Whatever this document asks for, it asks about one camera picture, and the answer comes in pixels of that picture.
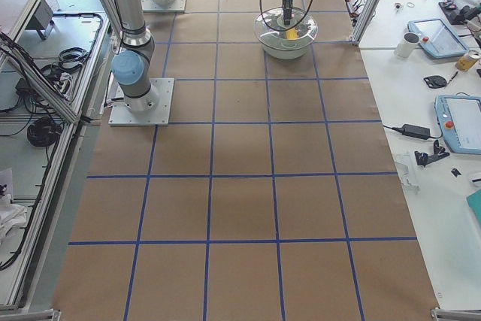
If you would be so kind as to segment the white mug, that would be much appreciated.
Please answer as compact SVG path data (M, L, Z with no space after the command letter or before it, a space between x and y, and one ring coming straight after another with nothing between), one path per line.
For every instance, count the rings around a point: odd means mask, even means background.
M399 41L397 47L394 50L394 54L398 57L407 59L411 53L416 49L420 42L420 34L415 32L406 32L403 34L402 39Z

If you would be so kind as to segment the blue teach pendant far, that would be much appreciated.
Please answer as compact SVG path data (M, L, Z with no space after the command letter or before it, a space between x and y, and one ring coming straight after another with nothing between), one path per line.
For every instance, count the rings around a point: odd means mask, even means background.
M411 20L407 28L420 37L419 46L435 59L463 56L469 50L454 29L440 18Z

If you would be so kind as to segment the yellow drink can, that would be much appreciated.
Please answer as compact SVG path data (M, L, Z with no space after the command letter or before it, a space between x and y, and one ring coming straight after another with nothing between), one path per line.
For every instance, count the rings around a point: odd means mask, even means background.
M461 56L455 64L458 71L466 72L471 69L480 60L480 52L477 50L469 50Z

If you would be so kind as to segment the blue teach pendant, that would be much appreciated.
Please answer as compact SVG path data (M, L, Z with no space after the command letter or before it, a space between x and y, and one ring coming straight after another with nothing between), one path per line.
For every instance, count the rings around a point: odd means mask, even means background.
M439 95L434 110L443 139L452 152L480 154L480 97Z
M411 20L407 28L420 37L419 46L435 59L463 56L469 50L454 29L440 18Z

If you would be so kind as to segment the black power adapter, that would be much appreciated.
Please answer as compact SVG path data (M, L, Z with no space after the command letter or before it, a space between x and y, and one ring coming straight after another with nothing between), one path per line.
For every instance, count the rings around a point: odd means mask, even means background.
M418 138L428 140L431 137L431 130L422 126L415 126L411 124L403 124L402 135L411 138Z

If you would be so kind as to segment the blue teach pendant near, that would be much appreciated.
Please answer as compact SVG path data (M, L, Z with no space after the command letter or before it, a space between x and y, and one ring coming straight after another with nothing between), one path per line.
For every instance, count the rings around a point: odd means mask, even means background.
M480 154L480 97L439 95L434 110L443 139L452 152Z

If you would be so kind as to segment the yellow corn cob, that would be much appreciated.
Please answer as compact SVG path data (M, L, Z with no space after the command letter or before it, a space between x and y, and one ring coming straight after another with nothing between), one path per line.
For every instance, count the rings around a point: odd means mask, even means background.
M298 39L298 31L295 28L288 29L285 31L285 39L289 41L294 41Z

